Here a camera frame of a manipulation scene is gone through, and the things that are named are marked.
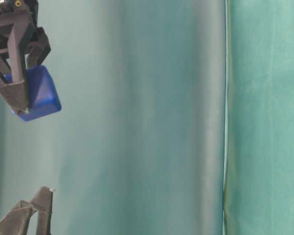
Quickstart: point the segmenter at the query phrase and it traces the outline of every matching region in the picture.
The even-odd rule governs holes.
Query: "teal backdrop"
[[[229,0],[227,235],[294,235],[294,0]]]
[[[48,186],[55,235],[221,234],[224,2],[41,0],[39,25],[63,110],[0,98],[0,219]]]

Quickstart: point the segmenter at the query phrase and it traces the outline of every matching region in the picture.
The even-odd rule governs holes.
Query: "teal wall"
[[[220,234],[223,1],[71,2],[40,1],[63,110],[0,99],[0,219],[48,186],[52,234]]]

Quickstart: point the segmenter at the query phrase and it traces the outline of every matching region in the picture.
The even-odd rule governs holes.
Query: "green curtain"
[[[230,0],[227,235],[294,235],[294,0]]]
[[[48,186],[52,234],[221,234],[224,2],[39,2],[63,110],[0,98],[0,219]]]

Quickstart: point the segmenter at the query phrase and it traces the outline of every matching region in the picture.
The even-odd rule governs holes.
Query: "blue block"
[[[11,74],[5,75],[12,82]],[[38,65],[27,70],[29,112],[19,115],[24,121],[31,121],[61,110],[61,103],[53,80],[45,66]]]

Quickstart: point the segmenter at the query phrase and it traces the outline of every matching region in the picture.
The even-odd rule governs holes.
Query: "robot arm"
[[[0,0],[0,94],[19,115],[30,112],[34,102],[26,69],[42,64],[51,51],[44,29],[37,27],[37,15],[37,0]]]

